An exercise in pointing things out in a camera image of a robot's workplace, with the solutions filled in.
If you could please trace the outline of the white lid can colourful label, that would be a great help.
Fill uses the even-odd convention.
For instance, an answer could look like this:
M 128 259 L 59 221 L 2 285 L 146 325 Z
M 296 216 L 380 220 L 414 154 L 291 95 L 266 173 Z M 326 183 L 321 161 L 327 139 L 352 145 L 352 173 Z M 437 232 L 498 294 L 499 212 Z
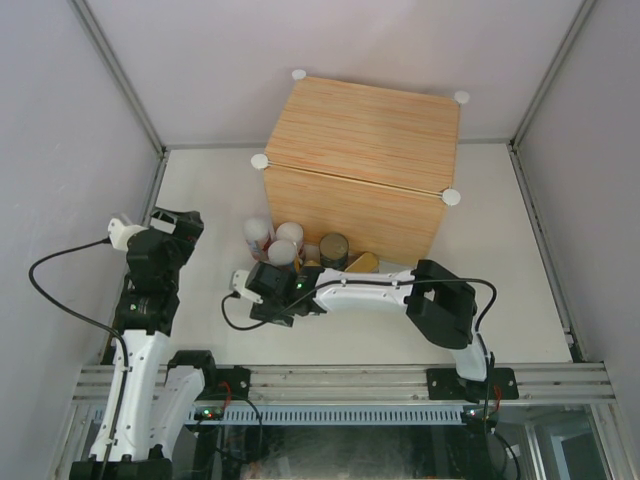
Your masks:
M 287 271 L 298 271 L 297 248 L 290 240 L 275 240 L 268 248 L 268 260 L 271 265 Z

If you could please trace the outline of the wooden cube shelf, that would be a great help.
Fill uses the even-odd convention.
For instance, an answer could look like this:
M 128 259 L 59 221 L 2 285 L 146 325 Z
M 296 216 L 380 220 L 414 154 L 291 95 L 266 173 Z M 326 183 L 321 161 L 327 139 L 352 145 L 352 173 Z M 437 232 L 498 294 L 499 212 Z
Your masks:
M 429 255 L 454 187 L 461 109 L 470 95 L 406 92 L 293 71 L 292 91 L 251 162 L 274 227 L 306 243 L 339 233 L 353 254 L 409 265 Z

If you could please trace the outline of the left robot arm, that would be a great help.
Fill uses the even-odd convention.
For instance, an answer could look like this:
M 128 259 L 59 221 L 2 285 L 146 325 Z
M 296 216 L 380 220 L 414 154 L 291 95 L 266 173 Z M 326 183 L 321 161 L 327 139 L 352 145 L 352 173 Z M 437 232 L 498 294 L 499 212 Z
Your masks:
M 126 255 L 126 284 L 115 312 L 114 373 L 99 432 L 72 479 L 169 479 L 175 443 L 196 399 L 215 395 L 219 376 L 208 350 L 180 350 L 161 387 L 157 374 L 179 306 L 180 270 L 204 231 L 199 212 L 159 209 L 170 231 L 115 217 L 111 246 Z

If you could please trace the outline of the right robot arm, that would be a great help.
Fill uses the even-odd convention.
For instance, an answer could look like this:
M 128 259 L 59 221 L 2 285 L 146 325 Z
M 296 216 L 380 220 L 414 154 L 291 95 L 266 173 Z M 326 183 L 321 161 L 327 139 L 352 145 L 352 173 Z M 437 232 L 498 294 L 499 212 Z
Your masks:
M 495 287 L 481 279 L 464 279 L 431 260 L 392 273 L 353 273 L 323 266 L 287 271 L 260 262 L 238 274 L 235 286 L 252 302 L 250 317 L 290 327 L 296 316 L 342 310 L 390 310 L 405 315 L 431 344 L 449 351 L 461 391 L 480 399 L 492 391 L 495 375 L 480 333 L 486 312 L 479 311 L 474 285 Z

